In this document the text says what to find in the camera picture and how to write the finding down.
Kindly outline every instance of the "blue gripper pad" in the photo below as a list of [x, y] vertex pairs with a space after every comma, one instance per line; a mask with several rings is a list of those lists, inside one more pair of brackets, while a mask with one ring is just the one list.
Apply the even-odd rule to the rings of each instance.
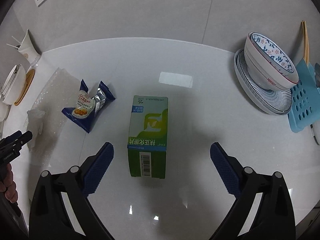
[[211, 145], [210, 157], [229, 194], [238, 198], [241, 195], [240, 178], [228, 160], [234, 157], [229, 157], [217, 142]]
[[105, 174], [107, 168], [109, 167], [114, 156], [114, 149], [111, 143], [106, 142], [96, 156], [94, 161], [91, 163], [89, 169], [83, 176], [83, 189], [82, 194], [85, 198], [89, 194], [96, 191], [103, 175]]

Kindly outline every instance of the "white countertop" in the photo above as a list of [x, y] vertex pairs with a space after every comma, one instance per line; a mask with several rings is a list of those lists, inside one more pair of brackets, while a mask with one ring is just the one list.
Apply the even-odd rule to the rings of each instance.
[[[65, 68], [89, 89], [102, 80], [116, 100], [102, 110], [89, 134], [66, 122], [48, 169], [65, 172], [96, 154], [104, 142], [113, 144], [115, 157], [88, 199], [115, 239], [208, 239], [235, 199], [210, 159], [216, 141], [243, 166], [284, 175], [297, 224], [320, 199], [320, 147], [310, 128], [295, 134], [287, 116], [271, 116], [253, 105], [236, 78], [233, 57], [205, 45], [156, 38], [95, 40], [47, 51], [26, 97], [12, 106], [4, 136], [25, 132], [27, 110], [54, 71]], [[192, 82], [189, 87], [160, 83], [161, 72], [191, 76]], [[164, 180], [130, 176], [127, 138], [134, 95], [169, 98]], [[12, 162], [27, 223], [28, 185], [46, 168], [34, 166], [30, 158], [25, 146]], [[258, 204], [256, 199], [243, 232]]]

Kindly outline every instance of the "floral bowl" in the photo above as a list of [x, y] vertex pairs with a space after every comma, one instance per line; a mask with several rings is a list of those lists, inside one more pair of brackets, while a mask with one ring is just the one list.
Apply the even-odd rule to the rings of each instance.
[[245, 41], [244, 57], [248, 65], [249, 75], [261, 88], [273, 91], [287, 91], [295, 85], [274, 68], [270, 58], [269, 60], [265, 59], [261, 51], [251, 41], [250, 33]]
[[255, 48], [270, 64], [292, 83], [297, 84], [297, 70], [287, 54], [272, 40], [260, 33], [250, 33], [250, 40]]

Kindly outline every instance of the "wooden coaster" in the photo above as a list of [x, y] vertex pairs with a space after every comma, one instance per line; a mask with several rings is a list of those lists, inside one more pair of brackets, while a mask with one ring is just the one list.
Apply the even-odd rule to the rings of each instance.
[[19, 105], [22, 101], [22, 99], [24, 98], [24, 96], [26, 95], [32, 81], [33, 81], [33, 77], [35, 76], [36, 70], [30, 69], [28, 71], [28, 73], [26, 74], [26, 83], [24, 84], [24, 89], [21, 92], [21, 95], [19, 97], [19, 99], [14, 103], [15, 106]]

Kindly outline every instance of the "bubble wrap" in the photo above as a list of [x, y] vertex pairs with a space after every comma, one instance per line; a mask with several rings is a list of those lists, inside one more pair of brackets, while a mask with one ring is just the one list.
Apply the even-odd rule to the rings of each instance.
[[79, 94], [80, 81], [65, 69], [58, 68], [41, 90], [31, 110], [44, 111], [42, 133], [31, 149], [32, 164], [45, 167], [52, 155], [64, 123], [64, 107], [73, 107]]
[[27, 131], [32, 132], [32, 139], [27, 142], [29, 150], [35, 146], [38, 134], [42, 133], [43, 118], [45, 116], [45, 111], [40, 111], [38, 109], [32, 109], [27, 111], [28, 115], [28, 126]]

